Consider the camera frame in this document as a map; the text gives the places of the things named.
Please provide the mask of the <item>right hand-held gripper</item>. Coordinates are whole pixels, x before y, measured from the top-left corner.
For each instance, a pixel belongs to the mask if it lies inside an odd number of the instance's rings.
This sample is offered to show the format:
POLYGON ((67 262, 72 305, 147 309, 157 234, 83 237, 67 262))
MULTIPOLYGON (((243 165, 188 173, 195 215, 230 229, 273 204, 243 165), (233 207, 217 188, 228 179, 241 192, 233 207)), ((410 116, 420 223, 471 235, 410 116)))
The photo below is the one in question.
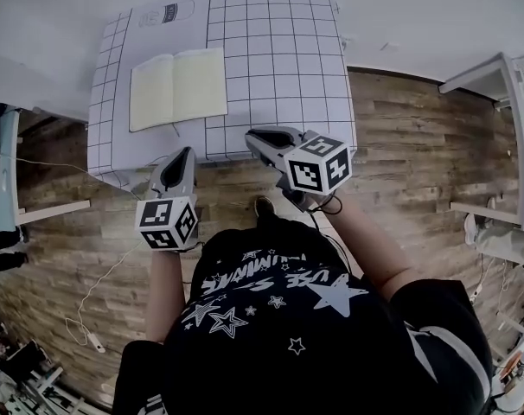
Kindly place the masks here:
POLYGON ((349 146, 328 135, 268 125, 252 128, 245 140, 265 166, 284 172, 278 186, 299 209, 307 208, 307 194, 329 196, 352 176, 349 146), (289 150, 289 145, 296 146, 289 150))

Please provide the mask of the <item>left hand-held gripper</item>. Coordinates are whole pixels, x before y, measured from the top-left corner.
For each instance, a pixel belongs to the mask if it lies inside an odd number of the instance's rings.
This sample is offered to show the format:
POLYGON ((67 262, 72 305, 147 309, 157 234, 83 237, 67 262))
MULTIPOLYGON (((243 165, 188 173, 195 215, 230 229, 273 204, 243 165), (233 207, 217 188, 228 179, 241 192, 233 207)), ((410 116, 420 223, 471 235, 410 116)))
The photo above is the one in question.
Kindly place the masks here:
POLYGON ((187 146, 165 157, 137 203, 135 230, 153 251, 186 252, 199 244, 196 155, 187 146))

